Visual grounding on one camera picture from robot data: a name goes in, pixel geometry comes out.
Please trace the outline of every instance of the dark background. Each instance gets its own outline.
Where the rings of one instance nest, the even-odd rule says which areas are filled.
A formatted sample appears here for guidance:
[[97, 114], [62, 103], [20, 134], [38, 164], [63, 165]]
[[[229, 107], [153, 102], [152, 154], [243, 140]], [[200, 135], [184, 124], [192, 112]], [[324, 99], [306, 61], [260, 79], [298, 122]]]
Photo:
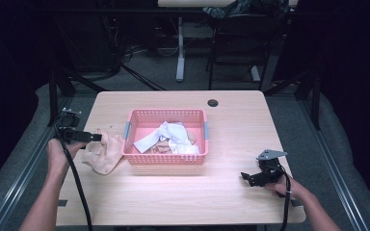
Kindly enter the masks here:
[[[54, 66], [107, 72], [119, 64], [113, 38], [99, 17], [93, 21], [59, 17], [56, 24], [52, 17], [26, 11], [24, 2], [0, 0], [0, 168], [33, 117], [38, 105], [35, 90], [48, 83]], [[65, 2], [52, 4], [98, 7], [89, 0]], [[116, 2], [119, 7], [132, 7], [124, 4], [134, 1]], [[155, 1], [142, 2], [155, 7]], [[34, 5], [45, 7], [47, 1]], [[341, 16], [293, 20], [274, 80], [291, 78], [314, 64], [322, 67], [322, 93], [347, 133], [354, 165], [370, 190], [370, 2], [301, 0], [297, 12]], [[141, 29], [161, 23], [161, 18], [149, 18], [146, 23], [140, 17], [126, 18], [135, 25], [122, 25], [126, 35], [152, 49], [155, 41], [148, 37], [154, 38], [154, 32], [142, 34]]]

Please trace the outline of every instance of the wooden table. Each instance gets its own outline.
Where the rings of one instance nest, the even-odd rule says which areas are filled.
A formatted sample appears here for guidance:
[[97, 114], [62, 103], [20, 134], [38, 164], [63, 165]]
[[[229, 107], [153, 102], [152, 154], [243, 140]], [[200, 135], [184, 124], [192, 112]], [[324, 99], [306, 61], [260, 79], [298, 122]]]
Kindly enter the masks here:
[[[208, 106], [210, 99], [219, 102]], [[122, 158], [109, 175], [74, 159], [93, 225], [210, 225], [282, 223], [284, 199], [250, 187], [240, 175], [260, 172], [255, 158], [264, 149], [282, 150], [260, 91], [116, 91], [100, 93], [85, 131], [123, 133], [128, 115], [142, 108], [206, 111], [209, 152], [201, 166], [132, 167]], [[281, 164], [291, 174], [284, 157]], [[87, 224], [73, 174], [62, 187], [57, 225]], [[305, 220], [302, 206], [290, 207], [289, 222]]]

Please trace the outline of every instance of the human hand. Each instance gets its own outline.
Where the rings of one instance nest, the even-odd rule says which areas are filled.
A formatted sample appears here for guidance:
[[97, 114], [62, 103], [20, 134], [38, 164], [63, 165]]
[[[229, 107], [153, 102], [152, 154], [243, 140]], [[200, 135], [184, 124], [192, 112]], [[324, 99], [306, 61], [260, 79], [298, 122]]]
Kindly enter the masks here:
[[[293, 179], [291, 176], [288, 176], [290, 180], [290, 192], [291, 196], [299, 200], [302, 200], [306, 193], [309, 193], [303, 185]], [[268, 183], [265, 185], [266, 190], [274, 191], [275, 193], [281, 193], [286, 195], [286, 177], [282, 175], [277, 183]]]
[[[72, 159], [76, 156], [77, 151], [86, 145], [85, 142], [76, 142], [67, 144], [67, 150]], [[66, 154], [59, 140], [52, 139], [47, 143], [47, 162], [49, 173], [66, 174], [68, 161]]]

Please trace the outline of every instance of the pink basket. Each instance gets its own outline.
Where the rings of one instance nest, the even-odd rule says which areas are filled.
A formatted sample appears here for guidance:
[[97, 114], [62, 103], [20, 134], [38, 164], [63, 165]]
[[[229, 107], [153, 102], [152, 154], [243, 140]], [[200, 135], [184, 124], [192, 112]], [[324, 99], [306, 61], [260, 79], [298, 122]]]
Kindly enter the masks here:
[[[142, 154], [134, 142], [149, 135], [164, 121], [182, 122], [196, 137], [200, 154]], [[125, 124], [122, 155], [131, 165], [201, 165], [208, 152], [206, 114], [200, 109], [137, 109]]]

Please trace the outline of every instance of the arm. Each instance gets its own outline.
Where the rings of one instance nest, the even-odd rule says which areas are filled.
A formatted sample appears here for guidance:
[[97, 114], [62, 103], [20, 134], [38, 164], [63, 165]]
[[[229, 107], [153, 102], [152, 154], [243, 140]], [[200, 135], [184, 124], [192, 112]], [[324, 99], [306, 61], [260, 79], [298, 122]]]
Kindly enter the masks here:
[[[335, 222], [330, 218], [323, 206], [318, 201], [317, 197], [302, 186], [299, 182], [290, 178], [291, 196], [300, 200], [305, 208], [308, 219], [310, 220], [313, 230], [340, 230]], [[286, 193], [286, 178], [282, 176], [280, 181], [275, 184], [267, 184], [266, 190], [276, 191], [278, 193]]]
[[[77, 142], [67, 146], [72, 158], [85, 146]], [[60, 189], [68, 170], [68, 161], [60, 142], [52, 139], [47, 145], [48, 171], [40, 194], [23, 220], [19, 230], [55, 230]]]

